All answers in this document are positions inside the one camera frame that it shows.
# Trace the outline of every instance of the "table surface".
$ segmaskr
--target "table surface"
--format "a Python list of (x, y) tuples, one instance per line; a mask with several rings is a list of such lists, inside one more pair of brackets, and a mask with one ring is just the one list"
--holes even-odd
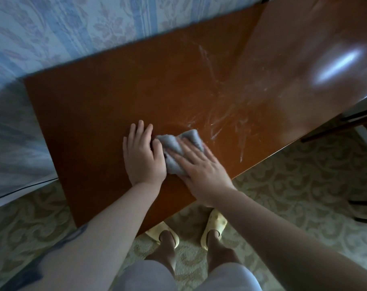
[[(274, 0), (25, 84), (80, 226), (130, 188), (132, 122), (198, 129), (235, 177), (367, 97), (367, 0)], [(193, 201), (167, 176), (139, 233)]]

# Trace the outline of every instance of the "forearm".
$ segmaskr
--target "forearm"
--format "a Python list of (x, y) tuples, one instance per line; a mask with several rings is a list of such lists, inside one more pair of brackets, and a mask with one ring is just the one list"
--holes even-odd
[(85, 232), (50, 252), (43, 279), (26, 290), (108, 290), (160, 186), (140, 183), (97, 215)]
[(287, 290), (367, 290), (367, 270), (243, 193), (223, 192), (214, 205)]

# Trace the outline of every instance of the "white shorts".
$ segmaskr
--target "white shorts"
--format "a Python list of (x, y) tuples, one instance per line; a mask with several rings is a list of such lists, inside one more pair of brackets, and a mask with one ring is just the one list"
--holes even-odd
[[(169, 270), (155, 260), (142, 260), (126, 268), (118, 278), (114, 291), (178, 290)], [(261, 291), (258, 280), (241, 264), (229, 262), (215, 268), (196, 291), (247, 290)]]

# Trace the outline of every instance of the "person's right arm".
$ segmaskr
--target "person's right arm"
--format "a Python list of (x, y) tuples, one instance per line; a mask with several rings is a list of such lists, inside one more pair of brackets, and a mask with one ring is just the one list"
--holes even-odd
[(367, 291), (367, 270), (236, 190), (208, 147), (202, 153), (180, 144), (192, 163), (169, 153), (187, 172), (191, 193), (225, 216), (286, 290)]

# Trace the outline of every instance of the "cleaning rag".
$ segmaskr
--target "cleaning rag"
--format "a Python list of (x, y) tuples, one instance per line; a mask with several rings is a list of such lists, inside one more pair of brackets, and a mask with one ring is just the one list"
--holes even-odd
[[(202, 145), (202, 140), (198, 135), (197, 130), (190, 130), (187, 132), (182, 133), (181, 135), (177, 136), (178, 138), (187, 138), (194, 146), (196, 146), (200, 151), (204, 152), (204, 147)], [(173, 135), (160, 135), (156, 136), (156, 138), (161, 141), (163, 154), (165, 155), (165, 162), (166, 162), (166, 170), (167, 173), (172, 175), (186, 175), (186, 172), (181, 168), (181, 166), (172, 158), (166, 151), (166, 148), (176, 152), (177, 154), (184, 156), (184, 152), (180, 144), (177, 142), (177, 139)]]

